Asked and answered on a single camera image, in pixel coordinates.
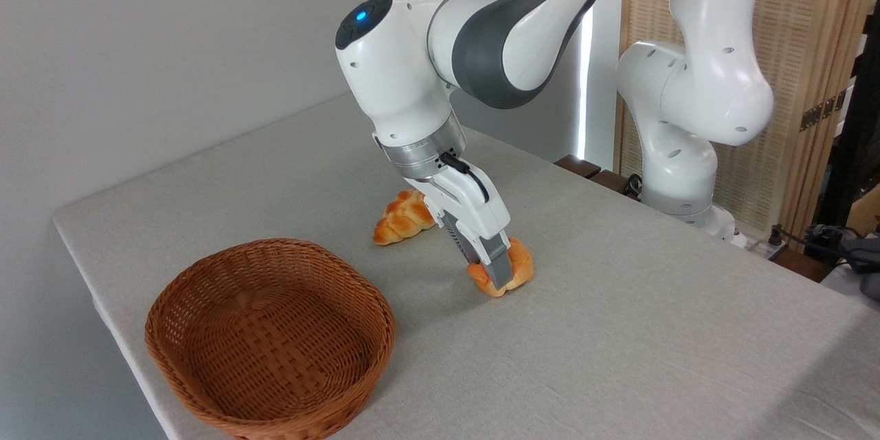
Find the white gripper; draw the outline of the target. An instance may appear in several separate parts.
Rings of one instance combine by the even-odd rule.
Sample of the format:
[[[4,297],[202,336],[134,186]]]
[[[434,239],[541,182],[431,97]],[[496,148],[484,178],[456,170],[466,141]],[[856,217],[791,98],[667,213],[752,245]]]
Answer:
[[[468,263],[481,263],[493,286],[503,289],[514,276],[509,237],[504,231],[510,214],[490,177],[474,165],[470,171],[472,175],[462,174],[446,166],[428,179],[414,179],[412,186],[424,193],[432,214],[442,217],[443,226]],[[459,229],[459,221],[479,236],[478,250]]]

